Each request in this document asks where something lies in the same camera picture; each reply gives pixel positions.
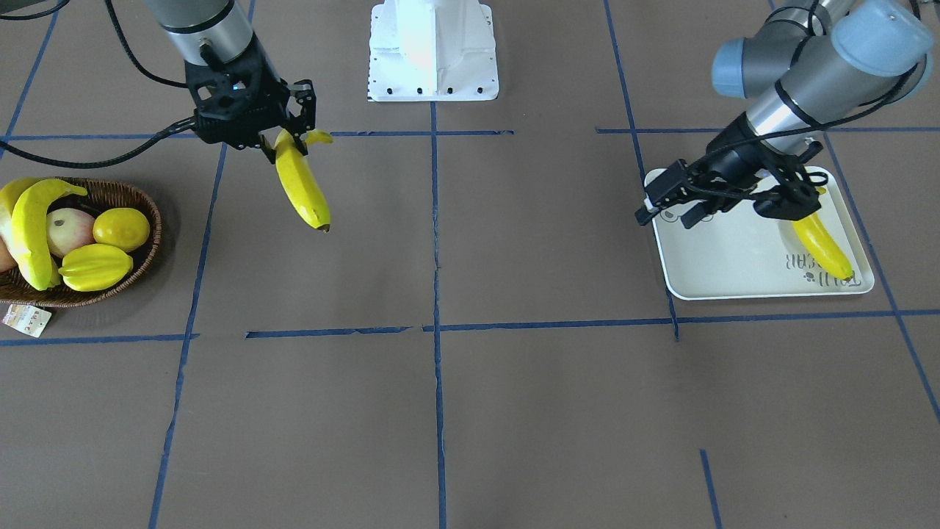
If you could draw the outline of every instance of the apple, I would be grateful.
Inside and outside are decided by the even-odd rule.
[[[57,209],[46,216],[49,251],[58,258],[70,251],[94,244],[95,217],[74,208]]]

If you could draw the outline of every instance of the banana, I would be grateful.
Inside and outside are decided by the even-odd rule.
[[[320,129],[307,133],[307,145],[318,141],[333,143],[333,137]],[[290,203],[297,210],[297,214],[312,228],[329,232],[330,206],[327,205],[326,198],[313,178],[310,165],[300,151],[297,151],[293,137],[288,131],[282,130],[277,135],[277,140],[274,141],[274,151],[277,176]]]
[[[56,281],[54,262],[46,241],[46,212],[54,201],[68,195],[86,196],[78,185],[50,178],[26,189],[13,207],[12,234],[8,248],[20,266],[23,279],[36,290],[46,290]]]
[[[823,270],[841,280],[852,277],[854,272],[849,258],[845,256],[842,248],[838,247],[818,215],[814,213],[806,218],[794,220],[793,229]]]
[[[18,178],[0,189],[0,237],[6,241],[7,246],[13,241],[13,207],[23,192],[39,181],[39,178]]]

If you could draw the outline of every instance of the white tray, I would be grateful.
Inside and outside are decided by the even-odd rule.
[[[874,274],[836,179],[823,168],[807,169],[829,175],[817,213],[848,256],[854,277],[842,281],[830,276],[800,243],[790,221],[759,216],[749,203],[707,216],[686,230],[679,217],[695,205],[689,203],[665,210],[652,221],[669,291],[686,300],[846,296],[871,291]],[[651,171],[647,182],[664,170]],[[773,177],[764,178],[758,191],[775,184]]]

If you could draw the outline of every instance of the wicker basket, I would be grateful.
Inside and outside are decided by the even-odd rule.
[[[130,275],[107,290],[75,292],[65,284],[61,284],[40,292],[23,279],[18,268],[13,268],[7,273],[0,274],[0,302],[52,308],[90,305],[112,297],[130,287],[147,271],[150,263],[153,262],[157,249],[160,247],[163,223],[160,219],[160,212],[150,197],[140,189],[120,182],[84,178],[63,178],[62,180],[87,189],[88,196],[82,198],[82,203],[91,208],[104,211],[117,207],[130,207],[143,213],[150,221],[149,240],[143,246],[131,252],[133,268]]]

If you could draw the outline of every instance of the brown floor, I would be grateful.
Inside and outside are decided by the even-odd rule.
[[[640,175],[746,108],[712,56],[770,2],[489,0],[499,98],[437,105],[367,102],[375,3],[243,2],[336,135],[310,158],[330,233],[259,152],[188,135],[93,171],[150,193],[165,251],[40,340],[0,329],[0,527],[940,526],[940,75],[814,160],[872,292],[686,302]],[[181,78],[143,3],[117,10]],[[103,159],[191,112],[100,2],[0,43],[23,149]],[[4,153],[25,175],[91,173]]]

